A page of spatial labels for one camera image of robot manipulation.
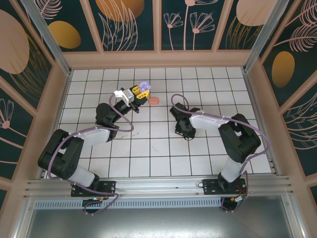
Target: flower illustration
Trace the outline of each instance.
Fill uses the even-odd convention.
[[[195,49],[195,37],[196,34],[209,32],[214,30],[214,24],[212,24],[213,18],[212,13],[201,13],[197,18],[197,12],[190,14],[190,23],[192,25],[194,40],[193,40],[193,50]]]
[[[5,105],[3,98],[0,99],[0,128],[8,129],[13,114],[14,103],[10,100]]]
[[[170,46],[172,47],[172,50],[174,50],[170,30],[171,30],[171,28],[182,26],[183,21],[181,21],[181,17],[179,15],[179,13],[177,13],[177,14],[172,13],[171,15],[169,15],[169,13],[165,13],[164,20],[165,20],[165,23],[168,27]]]
[[[186,5],[194,6],[194,5],[207,5],[218,2],[218,0],[185,0]]]

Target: pink object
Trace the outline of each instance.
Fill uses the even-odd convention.
[[[158,97],[150,97],[149,98],[149,104],[151,105],[155,105],[155,104],[159,104],[159,98]]]

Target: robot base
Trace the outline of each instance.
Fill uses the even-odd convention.
[[[101,197],[102,195],[88,192],[77,185],[71,184],[71,197]],[[97,184],[93,182],[92,186],[89,189],[97,192],[108,192],[114,193],[115,192],[115,181],[98,181]]]
[[[218,179],[204,179],[203,180],[203,189],[205,195],[227,195],[227,194],[240,194],[240,189],[247,192],[246,182],[243,178],[238,178],[234,182],[229,183],[229,187],[224,191],[218,183]]]

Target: gray surface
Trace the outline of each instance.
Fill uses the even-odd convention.
[[[280,198],[250,197],[234,213],[219,208],[37,210],[28,238],[288,238]]]

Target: purple object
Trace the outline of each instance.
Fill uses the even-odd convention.
[[[143,81],[139,84],[139,89],[141,93],[144,93],[145,91],[150,90],[151,86],[149,84],[149,82],[147,81]]]

